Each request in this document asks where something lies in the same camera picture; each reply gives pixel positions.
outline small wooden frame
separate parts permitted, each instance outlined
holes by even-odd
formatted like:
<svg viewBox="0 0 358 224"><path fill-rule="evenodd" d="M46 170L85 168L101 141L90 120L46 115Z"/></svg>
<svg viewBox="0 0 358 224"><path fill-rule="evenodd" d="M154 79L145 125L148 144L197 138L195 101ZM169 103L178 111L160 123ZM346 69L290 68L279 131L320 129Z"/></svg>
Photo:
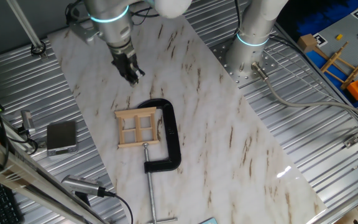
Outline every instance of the small wooden frame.
<svg viewBox="0 0 358 224"><path fill-rule="evenodd" d="M134 110L125 110L125 111L115 111L114 113L118 119L118 130L119 130L119 145L118 147L133 147L133 146L141 146L143 143L147 142L149 144L157 144L157 130L155 127L155 110L156 107L151 108L142 108L142 109L134 109ZM142 128L140 126L140 118L150 117L150 127ZM124 129L122 125L122 121L124 119L135 119L135 128L132 129ZM152 130L152 141L143 141L142 131L143 130ZM135 133L135 142L125 143L125 133L126 132L134 132Z"/></svg>
<svg viewBox="0 0 358 224"><path fill-rule="evenodd" d="M342 83L341 85L341 89L345 90L347 88L347 86L349 86L349 84L353 81L353 79L358 75L358 66L353 66L351 64L349 64L348 62L346 62L345 60L341 59L339 56L341 56L343 49L346 47L346 45L349 42L347 41L337 52L335 52L335 54L331 57L331 58L326 58L324 57L322 54L324 54L323 52L318 52L318 54L322 55L322 57L324 57L327 62L321 67L321 71L324 73L326 72L328 75L334 77L336 80L340 81ZM338 78L336 75L332 74L331 72L328 71L328 68L331 65L334 65L335 67L337 67L338 69L340 69L336 64L335 61L338 60L340 62L342 62L343 64L347 65L348 67L353 69L353 72L348 75L348 78L343 81L340 78Z"/></svg>

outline marble surface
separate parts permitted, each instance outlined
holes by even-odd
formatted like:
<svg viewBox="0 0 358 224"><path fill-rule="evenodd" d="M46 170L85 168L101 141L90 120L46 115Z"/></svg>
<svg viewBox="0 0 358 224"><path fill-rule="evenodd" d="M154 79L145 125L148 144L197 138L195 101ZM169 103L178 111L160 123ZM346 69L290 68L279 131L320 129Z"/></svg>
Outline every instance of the marble surface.
<svg viewBox="0 0 358 224"><path fill-rule="evenodd" d="M107 172L134 213L151 220L143 147L118 148L114 111L151 98L175 110L182 162L152 174L157 218L201 223L306 223L326 209L269 133L236 84L183 18L146 19L132 33L146 76L131 88L110 63L106 44L87 46L71 31L48 36ZM160 110L160 143L150 160L167 156Z"/></svg>

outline blue led ring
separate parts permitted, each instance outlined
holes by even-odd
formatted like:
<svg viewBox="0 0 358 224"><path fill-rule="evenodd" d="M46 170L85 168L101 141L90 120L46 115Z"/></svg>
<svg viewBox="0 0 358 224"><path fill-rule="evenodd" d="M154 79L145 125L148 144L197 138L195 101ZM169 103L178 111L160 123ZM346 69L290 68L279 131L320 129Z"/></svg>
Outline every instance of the blue led ring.
<svg viewBox="0 0 358 224"><path fill-rule="evenodd" d="M265 42L263 42L263 43L261 43L261 44L248 44L247 42L241 40L239 34L237 34L237 37L239 38L239 40L240 40L243 44L246 44L246 45L251 46L251 47L262 46L262 45L266 44L266 42L269 40L269 39L267 39Z"/></svg>
<svg viewBox="0 0 358 224"><path fill-rule="evenodd" d="M127 6L127 8L125 9L125 11L123 13L121 13L121 15L115 17L115 18L112 18L112 19L97 19L95 17L91 17L91 19L95 22L101 22L101 23L107 23L107 22L114 22L114 21L117 21L119 20L120 18L122 18L123 16L125 16L125 14L128 12L129 10L129 6Z"/></svg>

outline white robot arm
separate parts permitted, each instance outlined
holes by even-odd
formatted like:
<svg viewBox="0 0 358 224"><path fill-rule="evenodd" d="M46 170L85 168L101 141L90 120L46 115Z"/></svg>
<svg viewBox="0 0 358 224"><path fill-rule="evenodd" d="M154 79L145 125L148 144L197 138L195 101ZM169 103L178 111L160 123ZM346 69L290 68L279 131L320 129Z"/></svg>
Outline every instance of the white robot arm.
<svg viewBox="0 0 358 224"><path fill-rule="evenodd" d="M139 79L145 73L139 68L135 49L131 42L133 22L129 5L140 0L83 0L89 18L92 20L93 28L84 29L81 20L72 19L73 10L77 1L68 7L67 21L72 31L86 43L90 43L94 36L104 40L109 47L113 57L112 64L117 67L119 73L131 86L138 84ZM160 16L175 18L182 15L191 0L145 0Z"/></svg>
<svg viewBox="0 0 358 224"><path fill-rule="evenodd" d="M139 78L145 75L138 67L131 42L133 23L129 5L139 1L141 0L84 0L93 29L81 28L78 21L69 22L73 32L85 42L91 41L97 35L107 43L113 57L112 64L131 86L138 84ZM144 1L166 18L182 15L191 4L191 0ZM261 61L270 31L287 1L252 0L244 10L239 32L226 55L226 62L234 68L236 75L250 75L253 72L251 65Z"/></svg>

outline yellow block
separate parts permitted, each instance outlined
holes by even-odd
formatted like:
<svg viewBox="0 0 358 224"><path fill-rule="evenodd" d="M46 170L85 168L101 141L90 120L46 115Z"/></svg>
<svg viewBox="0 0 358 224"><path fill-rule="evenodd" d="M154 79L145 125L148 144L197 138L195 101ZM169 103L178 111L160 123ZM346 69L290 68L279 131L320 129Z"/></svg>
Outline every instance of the yellow block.
<svg viewBox="0 0 358 224"><path fill-rule="evenodd" d="M343 37L343 35L342 35L342 34L338 34L338 35L336 36L336 40L341 40L341 39L342 39L342 37Z"/></svg>

